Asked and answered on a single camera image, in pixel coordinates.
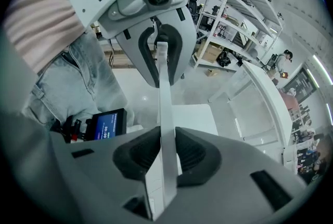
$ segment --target jeans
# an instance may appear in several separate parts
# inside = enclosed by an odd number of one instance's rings
[[[73,115],[73,122],[82,121],[84,133],[93,114],[120,108],[126,109],[127,126],[132,126],[133,110],[89,29],[39,73],[22,113],[47,129]]]

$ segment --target white desk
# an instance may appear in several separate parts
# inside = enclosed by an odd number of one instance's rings
[[[173,122],[175,127],[183,127],[218,135],[215,120],[207,104],[173,105]],[[164,210],[162,188],[161,152],[146,174],[146,188],[149,203],[155,220]],[[181,164],[177,156],[178,173],[182,173]]]
[[[283,147],[288,145],[292,121],[281,95],[264,70],[244,61],[209,102],[222,93],[230,99],[244,141],[262,146],[278,140]]]

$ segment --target screen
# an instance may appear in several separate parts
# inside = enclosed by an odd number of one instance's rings
[[[117,113],[99,116],[94,140],[108,139],[116,136]]]

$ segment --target ceiling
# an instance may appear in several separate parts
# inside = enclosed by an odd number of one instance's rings
[[[333,24],[324,0],[272,0],[272,4],[284,17],[284,38],[289,37],[309,56],[316,54],[333,77]],[[311,61],[306,63],[321,78],[321,69]],[[333,103],[333,86],[326,89],[324,97]]]

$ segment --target white floor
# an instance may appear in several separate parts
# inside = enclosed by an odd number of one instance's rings
[[[221,70],[219,75],[207,77],[207,69],[198,67],[194,70],[189,66],[185,72],[185,79],[179,80],[171,88],[172,103],[208,104],[219,136],[240,140],[227,98],[221,96],[214,103],[208,103],[208,98],[227,82],[233,72]],[[136,69],[114,69],[113,72],[134,109],[135,122],[144,128],[154,127],[158,115],[158,90],[149,86]]]

